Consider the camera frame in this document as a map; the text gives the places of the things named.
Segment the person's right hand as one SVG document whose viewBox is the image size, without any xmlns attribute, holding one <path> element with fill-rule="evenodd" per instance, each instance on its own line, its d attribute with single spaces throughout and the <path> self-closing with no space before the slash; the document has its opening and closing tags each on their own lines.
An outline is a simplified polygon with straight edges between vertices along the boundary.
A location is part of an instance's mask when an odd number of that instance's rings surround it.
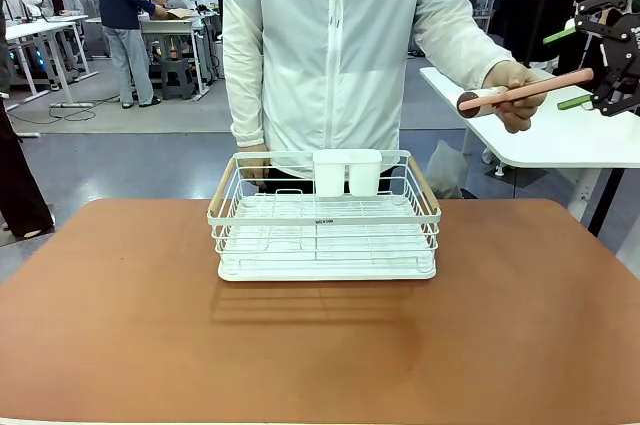
<svg viewBox="0 0 640 425">
<path fill-rule="evenodd" d="M 267 156 L 269 148 L 265 144 L 260 144 L 249 147 L 239 147 L 238 152 L 257 154 L 256 157 L 239 160 L 238 166 L 244 178 L 249 180 L 261 192 L 266 192 L 266 180 L 271 170 L 271 162 Z"/>
</svg>

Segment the person's left hand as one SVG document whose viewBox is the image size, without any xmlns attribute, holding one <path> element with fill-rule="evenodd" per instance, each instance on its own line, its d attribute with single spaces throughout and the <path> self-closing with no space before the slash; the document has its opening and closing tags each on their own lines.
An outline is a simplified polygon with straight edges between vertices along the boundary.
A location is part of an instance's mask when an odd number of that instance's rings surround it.
<svg viewBox="0 0 640 425">
<path fill-rule="evenodd" d="M 516 89 L 535 81 L 531 70 L 513 61 L 497 63 L 486 75 L 483 87 L 506 87 Z M 495 112 L 504 128 L 511 134 L 527 131 L 531 127 L 531 119 L 546 98 L 545 94 L 531 96 L 517 102 L 504 102 Z"/>
</svg>

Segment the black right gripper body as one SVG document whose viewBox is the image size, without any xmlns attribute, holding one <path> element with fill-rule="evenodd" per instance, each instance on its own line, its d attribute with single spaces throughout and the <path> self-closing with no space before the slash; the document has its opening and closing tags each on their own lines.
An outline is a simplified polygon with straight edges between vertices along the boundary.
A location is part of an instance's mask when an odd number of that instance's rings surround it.
<svg viewBox="0 0 640 425">
<path fill-rule="evenodd" d="M 611 82 L 639 80 L 639 14 L 609 14 L 603 36 L 605 68 Z"/>
</svg>

